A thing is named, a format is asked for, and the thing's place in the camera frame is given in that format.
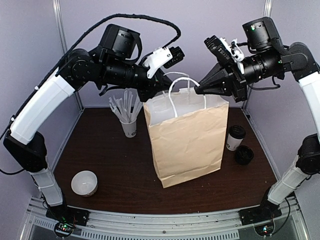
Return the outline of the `black plastic cup lid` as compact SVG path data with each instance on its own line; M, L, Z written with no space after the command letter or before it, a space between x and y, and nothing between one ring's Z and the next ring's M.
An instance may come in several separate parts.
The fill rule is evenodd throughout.
M232 125L229 127L228 134L235 139L244 139L246 130L241 125Z

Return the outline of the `brown paper takeout bag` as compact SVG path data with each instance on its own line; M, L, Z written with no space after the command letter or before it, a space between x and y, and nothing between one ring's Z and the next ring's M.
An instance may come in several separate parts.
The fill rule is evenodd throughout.
M198 95L199 83L179 73L173 83L187 87L149 99L143 105L153 165L163 188L220 170L229 102L219 95Z

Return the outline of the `white paper coffee cup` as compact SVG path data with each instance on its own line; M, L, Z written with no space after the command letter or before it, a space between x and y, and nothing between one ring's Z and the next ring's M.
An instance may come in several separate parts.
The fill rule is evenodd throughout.
M232 135L228 133L227 140L226 140L226 148L229 151L235 151L241 144L245 137L243 135Z

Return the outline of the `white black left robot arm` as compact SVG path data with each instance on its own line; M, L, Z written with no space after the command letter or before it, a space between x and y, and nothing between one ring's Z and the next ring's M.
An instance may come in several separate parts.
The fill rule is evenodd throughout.
M167 67L173 59L171 49L155 50L142 64L137 64L131 55L131 50L103 47L72 50L34 90L3 134L4 147L32 176L49 211L61 222L69 221L72 211L48 166L45 139L39 128L64 100L88 82L94 82L102 92L111 88L136 89L142 102L170 87L171 81L161 67Z

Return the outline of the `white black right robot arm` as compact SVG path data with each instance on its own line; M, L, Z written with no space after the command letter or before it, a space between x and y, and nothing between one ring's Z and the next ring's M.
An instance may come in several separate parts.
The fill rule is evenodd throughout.
M258 219L266 221L302 182L320 172L320 66L302 42L289 47L268 45L246 58L237 56L235 42L226 44L214 38L207 39L205 45L217 58L217 64L195 87L199 95L232 96L235 102L242 102L247 100L248 87L253 83L269 77L282 79L286 72L292 74L301 89L302 103L289 104L293 111L290 116L312 124L314 133L303 139L294 162L266 191L256 210Z

